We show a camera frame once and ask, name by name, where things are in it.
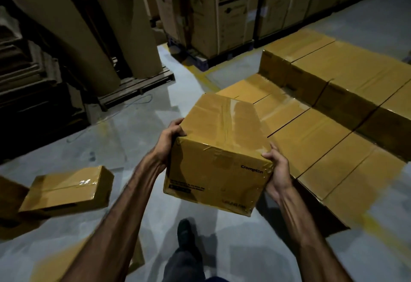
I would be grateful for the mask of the flattened cardboard sheet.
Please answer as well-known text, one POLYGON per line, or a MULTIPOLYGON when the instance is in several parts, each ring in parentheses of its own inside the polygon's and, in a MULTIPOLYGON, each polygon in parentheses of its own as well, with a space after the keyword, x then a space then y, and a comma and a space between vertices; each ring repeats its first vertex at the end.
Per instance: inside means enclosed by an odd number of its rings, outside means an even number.
MULTIPOLYGON (((30 282, 60 282, 62 276, 67 271, 77 254, 85 245, 89 237, 80 240, 78 243, 69 246, 49 257, 41 260, 34 268, 30 277, 30 282)), ((134 272, 145 264, 145 259, 141 247, 140 238, 134 248, 133 257, 130 261, 128 274, 134 272)))
POLYGON ((39 228, 50 217, 36 212, 19 212, 29 189, 0 175, 0 242, 39 228))

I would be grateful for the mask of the brown taped cardboard box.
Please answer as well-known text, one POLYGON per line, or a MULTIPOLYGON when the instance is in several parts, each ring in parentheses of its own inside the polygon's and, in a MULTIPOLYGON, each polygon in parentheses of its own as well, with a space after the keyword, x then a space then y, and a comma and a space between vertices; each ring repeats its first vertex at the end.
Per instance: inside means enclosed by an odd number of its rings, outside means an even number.
POLYGON ((180 125, 163 192, 250 217, 274 167, 254 105, 205 93, 180 125))
POLYGON ((114 177, 105 166, 37 176, 18 212, 56 217, 107 207, 114 177))

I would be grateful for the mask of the wooden pallet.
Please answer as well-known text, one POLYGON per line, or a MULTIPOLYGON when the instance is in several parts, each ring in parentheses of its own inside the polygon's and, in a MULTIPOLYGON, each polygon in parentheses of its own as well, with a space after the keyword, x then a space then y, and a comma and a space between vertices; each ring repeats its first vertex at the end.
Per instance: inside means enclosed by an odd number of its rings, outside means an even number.
POLYGON ((103 112, 133 97, 143 95, 156 87, 168 82, 175 81, 174 73, 166 66, 162 66, 162 71, 153 77, 137 79, 128 77, 121 80, 119 88, 114 92, 98 98, 98 104, 103 112))

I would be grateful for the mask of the person's right forearm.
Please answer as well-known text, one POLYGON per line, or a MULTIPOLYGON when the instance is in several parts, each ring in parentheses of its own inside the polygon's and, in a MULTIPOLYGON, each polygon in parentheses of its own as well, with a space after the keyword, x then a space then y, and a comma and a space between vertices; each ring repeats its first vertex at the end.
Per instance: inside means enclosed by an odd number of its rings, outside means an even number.
POLYGON ((298 191, 271 183, 266 189, 285 220, 302 282, 354 282, 321 235, 298 191))

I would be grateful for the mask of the dark stack of pallets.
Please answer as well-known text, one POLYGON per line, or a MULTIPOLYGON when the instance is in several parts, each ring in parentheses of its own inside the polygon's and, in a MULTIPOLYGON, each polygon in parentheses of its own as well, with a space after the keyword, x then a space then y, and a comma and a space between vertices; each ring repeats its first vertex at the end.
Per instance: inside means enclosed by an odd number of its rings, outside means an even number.
POLYGON ((23 31, 0 5, 0 164, 90 125, 65 67, 23 31))

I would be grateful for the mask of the person's left hand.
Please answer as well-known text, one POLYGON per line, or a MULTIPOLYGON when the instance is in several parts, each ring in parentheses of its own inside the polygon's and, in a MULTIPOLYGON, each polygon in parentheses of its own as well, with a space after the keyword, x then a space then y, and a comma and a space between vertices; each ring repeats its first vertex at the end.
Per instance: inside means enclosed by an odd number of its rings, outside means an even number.
POLYGON ((162 131, 157 141, 157 144, 153 148, 153 155, 160 164, 161 171, 165 170, 168 165, 168 159, 171 154, 171 149, 176 138, 172 138, 172 125, 182 124, 184 118, 178 118, 172 120, 169 126, 162 131))

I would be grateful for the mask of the person's dark trouser leg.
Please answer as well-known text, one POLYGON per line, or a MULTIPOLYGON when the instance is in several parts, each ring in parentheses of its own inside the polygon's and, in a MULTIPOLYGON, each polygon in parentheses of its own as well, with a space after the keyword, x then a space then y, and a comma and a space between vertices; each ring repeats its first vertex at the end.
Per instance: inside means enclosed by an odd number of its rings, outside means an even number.
POLYGON ((162 282, 204 282, 203 257, 197 246, 178 248, 168 260, 162 282))

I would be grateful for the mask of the person's left forearm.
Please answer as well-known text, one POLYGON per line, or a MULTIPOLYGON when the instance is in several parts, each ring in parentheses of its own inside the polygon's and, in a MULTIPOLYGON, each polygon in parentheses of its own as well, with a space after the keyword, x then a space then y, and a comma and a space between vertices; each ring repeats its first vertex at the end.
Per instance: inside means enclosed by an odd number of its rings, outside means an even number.
POLYGON ((121 195, 71 263, 60 282, 124 282, 141 221, 167 155, 150 151, 121 195))

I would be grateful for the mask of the rows of brown floor cartons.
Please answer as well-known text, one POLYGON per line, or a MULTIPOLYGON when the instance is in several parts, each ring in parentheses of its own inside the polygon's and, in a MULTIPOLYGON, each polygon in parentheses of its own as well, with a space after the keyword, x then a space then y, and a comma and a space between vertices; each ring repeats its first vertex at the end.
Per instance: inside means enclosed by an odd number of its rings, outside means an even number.
POLYGON ((265 47, 259 71, 219 95, 254 105, 297 186, 345 226, 411 161, 411 65, 299 30, 265 47))

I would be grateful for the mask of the person's black shoe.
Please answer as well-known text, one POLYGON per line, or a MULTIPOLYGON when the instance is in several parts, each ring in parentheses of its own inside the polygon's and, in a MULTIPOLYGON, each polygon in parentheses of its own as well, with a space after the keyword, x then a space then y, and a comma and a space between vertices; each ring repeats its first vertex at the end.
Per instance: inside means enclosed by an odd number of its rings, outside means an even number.
POLYGON ((177 226, 178 251, 197 251, 196 239, 188 219, 182 219, 177 226))

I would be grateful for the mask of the tall plain cardboard package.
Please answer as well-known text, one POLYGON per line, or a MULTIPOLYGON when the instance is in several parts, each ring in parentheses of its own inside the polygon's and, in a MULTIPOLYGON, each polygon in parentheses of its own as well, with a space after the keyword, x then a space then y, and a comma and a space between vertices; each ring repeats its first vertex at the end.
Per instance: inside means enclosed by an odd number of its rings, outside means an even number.
POLYGON ((59 60, 76 80, 100 97, 114 92, 120 78, 72 0, 13 0, 25 14, 53 34, 63 51, 59 60))
POLYGON ((97 0, 132 76, 147 79, 162 72, 144 0, 97 0))

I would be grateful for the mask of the person's right hand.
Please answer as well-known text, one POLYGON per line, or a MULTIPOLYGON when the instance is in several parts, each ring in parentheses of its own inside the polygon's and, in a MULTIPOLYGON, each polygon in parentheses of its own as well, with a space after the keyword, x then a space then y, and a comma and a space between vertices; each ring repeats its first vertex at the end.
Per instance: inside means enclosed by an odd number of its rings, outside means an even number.
MULTIPOLYGON (((270 152, 280 152, 275 144, 270 142, 270 152)), ((265 187, 266 193, 280 207, 284 195, 292 188, 292 180, 290 175, 290 167, 288 159, 281 154, 281 164, 275 166, 273 164, 273 172, 265 187)))

